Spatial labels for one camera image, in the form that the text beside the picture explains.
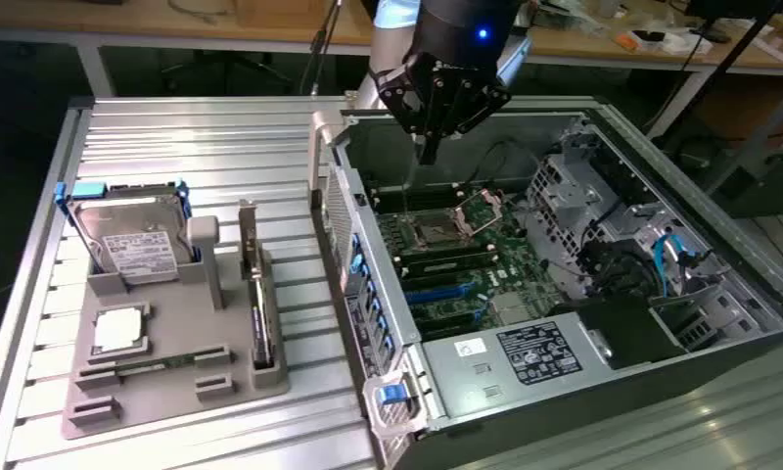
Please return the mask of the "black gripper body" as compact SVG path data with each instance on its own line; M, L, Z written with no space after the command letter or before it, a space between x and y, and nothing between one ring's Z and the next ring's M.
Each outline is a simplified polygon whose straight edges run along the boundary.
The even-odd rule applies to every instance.
M508 83L499 61L516 35L519 12L519 1L423 1L409 50L409 80L428 83L441 63Z

